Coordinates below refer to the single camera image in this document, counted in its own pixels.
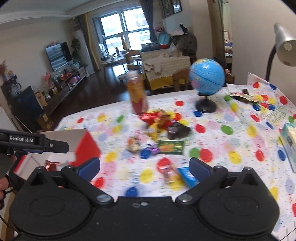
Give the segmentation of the person's left hand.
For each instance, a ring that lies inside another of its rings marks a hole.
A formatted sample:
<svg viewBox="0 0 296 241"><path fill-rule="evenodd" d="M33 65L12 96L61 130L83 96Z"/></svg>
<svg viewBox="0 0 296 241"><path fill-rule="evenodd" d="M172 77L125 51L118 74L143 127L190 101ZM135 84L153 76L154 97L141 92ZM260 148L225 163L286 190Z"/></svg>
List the person's left hand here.
<svg viewBox="0 0 296 241"><path fill-rule="evenodd" d="M3 209L4 208L4 199L6 198L6 190L10 186L10 181L8 180L8 178L3 177L3 178L1 178L0 183L1 183L1 209Z"/></svg>

